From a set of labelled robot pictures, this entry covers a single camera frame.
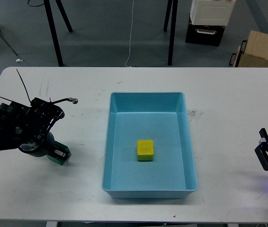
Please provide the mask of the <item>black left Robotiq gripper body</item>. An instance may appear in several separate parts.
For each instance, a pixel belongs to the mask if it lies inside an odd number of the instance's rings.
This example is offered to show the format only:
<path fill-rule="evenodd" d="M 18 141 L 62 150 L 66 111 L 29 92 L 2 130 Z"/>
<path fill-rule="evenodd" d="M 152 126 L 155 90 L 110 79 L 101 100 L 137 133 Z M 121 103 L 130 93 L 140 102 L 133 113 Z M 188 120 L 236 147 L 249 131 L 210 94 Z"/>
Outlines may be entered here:
<path fill-rule="evenodd" d="M 44 139 L 40 141 L 30 140 L 27 143 L 21 144 L 18 149 L 34 157 L 48 155 L 54 150 L 54 136 L 51 132 L 48 132 Z"/>

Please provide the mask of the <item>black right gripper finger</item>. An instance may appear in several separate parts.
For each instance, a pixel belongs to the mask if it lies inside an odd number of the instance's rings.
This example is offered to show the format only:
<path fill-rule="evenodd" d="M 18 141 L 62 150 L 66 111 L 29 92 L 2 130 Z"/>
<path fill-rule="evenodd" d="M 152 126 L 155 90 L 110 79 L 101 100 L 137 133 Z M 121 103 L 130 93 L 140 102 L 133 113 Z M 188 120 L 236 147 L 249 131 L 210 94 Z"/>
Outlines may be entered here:
<path fill-rule="evenodd" d="M 268 171 L 268 134 L 265 128 L 259 131 L 260 141 L 259 145 L 255 148 L 255 153 L 265 171 Z"/>

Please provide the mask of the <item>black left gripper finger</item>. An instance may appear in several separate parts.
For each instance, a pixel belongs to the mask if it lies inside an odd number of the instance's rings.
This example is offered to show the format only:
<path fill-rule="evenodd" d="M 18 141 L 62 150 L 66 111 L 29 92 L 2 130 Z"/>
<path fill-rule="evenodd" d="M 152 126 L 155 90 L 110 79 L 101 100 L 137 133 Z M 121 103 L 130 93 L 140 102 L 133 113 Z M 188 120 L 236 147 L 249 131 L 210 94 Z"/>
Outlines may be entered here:
<path fill-rule="evenodd" d="M 56 149 L 51 154 L 54 162 L 68 162 L 71 157 L 71 152 L 68 147 L 55 147 Z"/>

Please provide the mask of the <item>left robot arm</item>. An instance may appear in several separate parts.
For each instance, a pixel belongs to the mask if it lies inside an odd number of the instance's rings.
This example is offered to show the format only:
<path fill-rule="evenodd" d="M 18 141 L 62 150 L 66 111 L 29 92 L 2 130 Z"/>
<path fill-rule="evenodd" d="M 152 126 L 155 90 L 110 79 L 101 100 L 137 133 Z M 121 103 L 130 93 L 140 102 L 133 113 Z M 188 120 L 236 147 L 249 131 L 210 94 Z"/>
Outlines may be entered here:
<path fill-rule="evenodd" d="M 78 99 L 68 97 L 57 101 L 30 100 L 30 106 L 11 101 L 0 105 L 0 151 L 19 149 L 34 156 L 47 156 L 51 161 L 63 165 L 71 157 L 66 145 L 55 141 L 50 129 L 65 116 L 57 103 Z"/>

